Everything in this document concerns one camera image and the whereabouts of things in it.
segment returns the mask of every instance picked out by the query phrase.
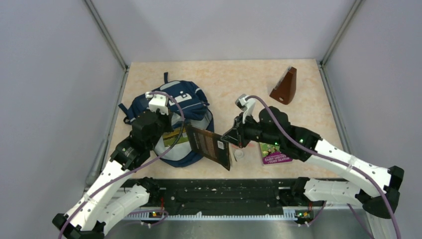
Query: gray wall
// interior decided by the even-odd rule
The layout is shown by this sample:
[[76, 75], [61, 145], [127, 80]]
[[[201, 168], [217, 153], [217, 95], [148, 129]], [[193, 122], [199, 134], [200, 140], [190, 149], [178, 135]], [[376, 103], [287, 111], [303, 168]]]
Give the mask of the gray wall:
[[127, 62], [321, 59], [352, 0], [95, 0]]
[[327, 69], [352, 148], [405, 170], [396, 212], [403, 238], [420, 238], [422, 1], [366, 1]]
[[0, 238], [57, 238], [121, 79], [83, 1], [0, 1]]

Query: barcode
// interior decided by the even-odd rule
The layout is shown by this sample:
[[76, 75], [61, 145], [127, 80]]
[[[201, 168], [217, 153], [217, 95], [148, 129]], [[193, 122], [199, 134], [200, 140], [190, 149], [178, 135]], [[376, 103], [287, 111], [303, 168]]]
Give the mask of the barcode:
[[219, 148], [224, 149], [224, 143], [217, 140], [217, 145]]

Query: cable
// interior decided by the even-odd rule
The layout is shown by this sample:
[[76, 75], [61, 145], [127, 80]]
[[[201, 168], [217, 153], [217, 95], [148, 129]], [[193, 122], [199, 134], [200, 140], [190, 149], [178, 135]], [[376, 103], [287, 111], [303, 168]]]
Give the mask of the cable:
[[[281, 127], [280, 123], [277, 121], [276, 117], [274, 116], [274, 114], [271, 112], [270, 108], [268, 107], [268, 105], [258, 96], [249, 96], [246, 98], [246, 100], [248, 99], [257, 99], [263, 106], [264, 108], [267, 110], [268, 114], [270, 115], [270, 117], [273, 119], [274, 123], [276, 124], [277, 128], [280, 130], [280, 132], [284, 135], [284, 137], [286, 137], [291, 143], [293, 143], [296, 147], [300, 148], [301, 150], [310, 153], [312, 155], [318, 156], [320, 158], [326, 159], [326, 160], [330, 160], [333, 161], [335, 163], [341, 164], [343, 166], [349, 167], [350, 165], [348, 163], [342, 162], [336, 158], [332, 158], [329, 156], [325, 156], [322, 154], [319, 154], [313, 150], [310, 150], [304, 146], [302, 146], [300, 143], [296, 142], [292, 137], [290, 137], [290, 135], [288, 135], [286, 133], [286, 131], [283, 129], [283, 127]], [[352, 166], [352, 169], [355, 170], [356, 172], [358, 172], [359, 174], [361, 174], [362, 176], [364, 176], [366, 179], [368, 179], [372, 185], [374, 185], [374, 187], [377, 189], [378, 193], [380, 194], [381, 198], [383, 199], [385, 206], [387, 207], [387, 211], [390, 214], [391, 217], [391, 221], [393, 223], [394, 226], [394, 230], [396, 231], [396, 236], [397, 239], [401, 239], [402, 236], [400, 234], [400, 229], [399, 229], [399, 225], [397, 223], [396, 217], [394, 216], [394, 212], [393, 209], [390, 206], [390, 203], [387, 200], [387, 197], [385, 196], [383, 190], [378, 186], [378, 184], [375, 182], [375, 180], [373, 180], [368, 174], [366, 174], [364, 171], [360, 170], [359, 168]]]
[[[131, 170], [129, 172], [126, 172], [126, 173], [124, 173], [124, 174], [116, 177], [115, 179], [109, 181], [108, 183], [102, 185], [101, 187], [99, 187], [91, 195], [89, 195], [90, 198], [93, 198], [96, 194], [98, 194], [99, 192], [101, 192], [101, 190], [103, 190], [104, 188], [108, 187], [110, 184], [113, 184], [113, 183], [117, 182], [118, 180], [120, 180], [120, 179], [122, 179], [122, 178], [124, 178], [124, 177], [126, 177], [126, 176], [128, 176], [128, 175], [130, 175], [130, 174], [132, 174], [132, 173], [134, 173], [136, 171], [138, 171], [138, 170], [141, 170], [142, 168], [145, 168], [146, 166], [150, 165], [151, 163], [154, 163], [155, 161], [157, 161], [158, 159], [160, 159], [161, 157], [163, 157], [164, 155], [166, 155], [166, 153], [168, 153], [174, 147], [174, 145], [176, 145], [176, 143], [179, 141], [179, 139], [180, 139], [180, 137], [182, 135], [182, 132], [183, 132], [183, 127], [185, 126], [185, 115], [183, 114], [182, 108], [180, 107], [179, 103], [177, 103], [177, 101], [173, 97], [169, 96], [168, 94], [166, 94], [164, 92], [154, 91], [154, 92], [151, 92], [151, 94], [152, 95], [163, 95], [163, 96], [169, 98], [173, 103], [176, 104], [177, 108], [179, 109], [180, 117], [181, 117], [181, 120], [182, 120], [182, 128], [179, 131], [179, 134], [178, 134], [176, 140], [173, 142], [173, 144], [168, 149], [166, 149], [162, 154], [160, 154], [157, 157], [155, 157], [153, 160], [151, 160], [151, 161], [149, 161], [149, 162], [147, 162], [147, 163], [139, 166], [138, 168], [135, 168], [135, 169], [133, 169], [133, 170]], [[87, 203], [87, 201], [83, 201], [79, 205], [79, 207], [67, 218], [67, 220], [63, 224], [62, 228], [60, 229], [60, 233], [59, 233], [58, 239], [62, 239], [62, 235], [63, 235], [63, 232], [64, 232], [65, 228], [70, 223], [70, 221], [76, 216], [76, 214], [81, 210], [81, 208], [83, 208], [85, 206], [86, 203]]]
[[[161, 224], [161, 223], [163, 223], [164, 222], [164, 220], [169, 216], [169, 213], [167, 212], [167, 211], [165, 211], [165, 210], [146, 210], [146, 211], [139, 211], [139, 212], [133, 212], [133, 213], [129, 213], [128, 215], [136, 215], [136, 214], [140, 214], [140, 213], [152, 213], [152, 212], [158, 212], [158, 213], [163, 213], [164, 214], [164, 217], [162, 217], [158, 222], [156, 222], [156, 223], [154, 223], [154, 224], [150, 224], [151, 226], [150, 227], [154, 227], [154, 226], [156, 226], [156, 225], [159, 225], [159, 224]], [[107, 234], [107, 236], [105, 237], [105, 239], [106, 238], [108, 238], [108, 237], [110, 237], [111, 235], [113, 235], [113, 234], [115, 234], [116, 232], [118, 232], [119, 230], [121, 230], [122, 228], [124, 228], [124, 227], [127, 227], [127, 226], [129, 226], [129, 225], [134, 225], [134, 224], [136, 224], [136, 225], [144, 225], [144, 226], [148, 226], [148, 224], [147, 223], [140, 223], [140, 222], [138, 222], [138, 221], [135, 221], [135, 222], [129, 222], [129, 223], [125, 223], [124, 225], [122, 225], [121, 227], [119, 227], [119, 228], [113, 228], [113, 230], [111, 230], [108, 234]]]
[[363, 223], [362, 219], [360, 218], [360, 216], [355, 212], [355, 210], [353, 209], [353, 207], [350, 204], [347, 204], [348, 207], [350, 208], [350, 210], [352, 211], [353, 215], [355, 216], [356, 220], [359, 222], [359, 224], [362, 226], [362, 228], [365, 230], [365, 232], [368, 234], [368, 236], [371, 239], [375, 239], [374, 236], [372, 235], [372, 233], [368, 230], [368, 228], [365, 226], [365, 224]]

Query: purple cable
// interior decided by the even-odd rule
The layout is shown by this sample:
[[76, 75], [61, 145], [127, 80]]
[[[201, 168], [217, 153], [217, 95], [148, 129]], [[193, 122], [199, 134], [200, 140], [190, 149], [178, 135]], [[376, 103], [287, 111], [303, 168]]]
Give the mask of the purple cable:
[[[151, 92], [151, 94], [152, 95], [163, 95], [163, 96], [169, 98], [173, 103], [176, 104], [177, 108], [179, 109], [180, 117], [182, 118], [182, 121], [183, 122], [185, 121], [185, 115], [183, 114], [182, 108], [180, 107], [179, 103], [177, 103], [177, 101], [173, 97], [169, 96], [168, 94], [166, 94], [164, 92], [158, 92], [158, 91]], [[94, 197], [97, 193], [101, 192], [101, 190], [103, 190], [104, 188], [108, 187], [110, 184], [113, 184], [113, 183], [117, 182], [118, 180], [126, 177], [127, 175], [129, 175], [131, 173], [134, 173], [134, 172], [136, 172], [138, 170], [141, 170], [142, 168], [145, 168], [146, 166], [150, 165], [151, 163], [157, 161], [158, 159], [160, 159], [161, 157], [163, 157], [166, 153], [168, 153], [171, 149], [172, 148], [169, 147], [162, 154], [160, 154], [157, 157], [155, 157], [153, 160], [151, 160], [151, 161], [149, 161], [149, 162], [147, 162], [147, 163], [139, 166], [138, 168], [135, 168], [135, 169], [133, 169], [133, 170], [131, 170], [129, 172], [126, 172], [126, 173], [124, 173], [124, 174], [116, 177], [115, 179], [111, 180], [110, 182], [102, 185], [96, 191], [94, 191], [89, 197], [90, 198]], [[82, 202], [79, 205], [79, 207], [68, 217], [68, 219], [66, 220], [66, 222], [63, 224], [62, 228], [60, 229], [60, 233], [59, 233], [58, 239], [62, 239], [62, 235], [63, 235], [63, 232], [64, 232], [65, 228], [70, 223], [70, 221], [76, 216], [76, 214], [81, 210], [81, 208], [85, 206], [86, 203], [87, 203], [87, 201]]]
[[[154, 227], [156, 225], [160, 225], [169, 216], [169, 213], [167, 211], [165, 211], [165, 210], [146, 210], [146, 211], [139, 211], [139, 212], [129, 213], [128, 215], [136, 215], [136, 214], [140, 214], [140, 213], [153, 213], [153, 212], [156, 212], [156, 213], [164, 213], [165, 215], [158, 222], [156, 222], [154, 224], [151, 224], [151, 227]], [[124, 228], [126, 226], [129, 226], [129, 225], [134, 225], [134, 224], [142, 225], [138, 221], [126, 223], [126, 224], [122, 225], [121, 227], [119, 227], [118, 229], [113, 229], [112, 232], [110, 232], [110, 233], [107, 234], [107, 236], [105, 237], [105, 239], [108, 238], [108, 237], [110, 237], [114, 233], [118, 232], [120, 229], [122, 229], [122, 228]]]
[[[278, 123], [276, 117], [274, 116], [274, 114], [271, 112], [270, 108], [268, 107], [268, 105], [258, 96], [249, 96], [246, 98], [246, 100], [250, 99], [250, 98], [254, 98], [257, 99], [259, 102], [261, 102], [261, 104], [264, 106], [264, 108], [268, 111], [268, 114], [270, 115], [270, 117], [273, 119], [274, 123], [276, 124], [276, 126], [278, 127], [278, 129], [280, 130], [280, 132], [284, 135], [284, 137], [286, 137], [290, 142], [292, 142], [296, 147], [300, 148], [301, 150], [310, 153], [312, 155], [318, 156], [320, 158], [329, 160], [329, 161], [333, 161], [335, 163], [341, 164], [343, 166], [349, 167], [349, 164], [342, 162], [336, 158], [332, 158], [329, 156], [325, 156], [322, 154], [319, 154], [313, 150], [310, 150], [304, 146], [302, 146], [300, 143], [296, 142], [292, 137], [290, 137], [290, 135], [288, 135], [286, 133], [286, 131], [283, 129], [283, 127], [281, 127], [280, 123]], [[355, 170], [356, 172], [358, 172], [360, 175], [364, 176], [366, 179], [368, 179], [372, 185], [374, 185], [374, 187], [377, 189], [378, 193], [380, 194], [381, 198], [383, 199], [385, 206], [387, 207], [387, 211], [390, 214], [391, 217], [391, 221], [393, 223], [394, 226], [394, 230], [396, 231], [396, 236], [397, 239], [401, 239], [402, 236], [400, 234], [400, 229], [399, 229], [399, 225], [397, 224], [397, 220], [396, 217], [394, 216], [394, 212], [393, 209], [390, 206], [390, 203], [387, 200], [387, 197], [385, 196], [383, 190], [378, 186], [378, 184], [375, 182], [375, 180], [373, 180], [368, 174], [366, 174], [364, 171], [360, 170], [359, 168], [352, 166], [352, 169]]]
[[347, 204], [347, 205], [349, 206], [350, 210], [352, 211], [353, 215], [355, 216], [355, 218], [357, 219], [357, 221], [359, 222], [359, 224], [361, 225], [361, 227], [366, 231], [366, 233], [368, 234], [368, 236], [371, 239], [375, 239], [374, 236], [372, 235], [372, 233], [368, 230], [368, 228], [363, 223], [363, 221], [360, 218], [360, 216], [355, 212], [355, 210], [353, 209], [353, 207], [350, 204]]

